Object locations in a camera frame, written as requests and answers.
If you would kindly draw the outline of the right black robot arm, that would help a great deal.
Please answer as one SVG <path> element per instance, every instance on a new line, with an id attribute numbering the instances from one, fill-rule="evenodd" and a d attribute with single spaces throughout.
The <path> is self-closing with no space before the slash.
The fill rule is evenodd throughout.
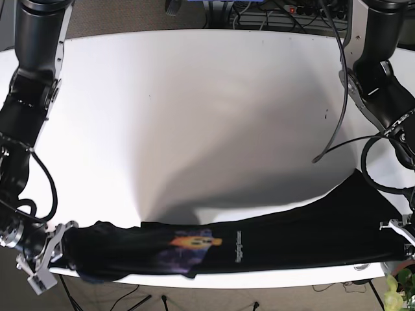
<path id="1" fill-rule="evenodd" d="M 64 233 L 77 223 L 59 224 L 48 232 L 56 214 L 56 185 L 35 153 L 62 81 L 64 42 L 73 1 L 17 1 L 14 50 L 18 59 L 1 108 L 1 246 L 18 250 L 17 267 L 40 295 L 56 285 L 49 265 L 62 258 Z M 46 175 L 52 195 L 50 212 L 36 216 L 31 199 L 21 199 L 34 159 Z"/>

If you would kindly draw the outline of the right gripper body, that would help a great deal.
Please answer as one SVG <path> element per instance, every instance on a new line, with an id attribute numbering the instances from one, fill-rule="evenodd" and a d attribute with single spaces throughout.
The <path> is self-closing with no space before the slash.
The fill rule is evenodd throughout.
<path id="1" fill-rule="evenodd" d="M 63 257 L 63 237 L 72 229 L 78 228 L 76 221 L 58 224 L 54 231 L 47 232 L 47 225 L 36 225 L 25 237 L 17 256 L 17 269 L 27 275 L 27 282 L 34 291 L 47 291 L 57 284 L 49 271 L 49 265 Z"/>

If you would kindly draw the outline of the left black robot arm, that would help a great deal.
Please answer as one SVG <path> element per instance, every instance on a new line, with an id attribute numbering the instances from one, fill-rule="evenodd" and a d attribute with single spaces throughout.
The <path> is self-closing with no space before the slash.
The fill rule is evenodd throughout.
<path id="1" fill-rule="evenodd" d="M 349 1 L 343 51 L 347 83 L 356 89 L 352 98 L 378 130 L 362 150 L 363 177 L 376 190 L 404 196 L 413 209 L 414 187 L 378 184 L 367 170 L 368 152 L 380 139 L 390 141 L 401 165 L 414 169 L 414 96 L 400 84 L 390 63 L 408 7 L 408 1 Z"/>

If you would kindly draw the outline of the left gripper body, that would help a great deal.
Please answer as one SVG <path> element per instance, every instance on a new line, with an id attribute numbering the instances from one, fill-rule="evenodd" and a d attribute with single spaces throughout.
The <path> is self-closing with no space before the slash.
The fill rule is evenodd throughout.
<path id="1" fill-rule="evenodd" d="M 379 229 L 392 229 L 395 233 L 402 236 L 407 243 L 405 244 L 405 255 L 414 259 L 414 223 L 413 218 L 391 219 L 381 222 Z"/>

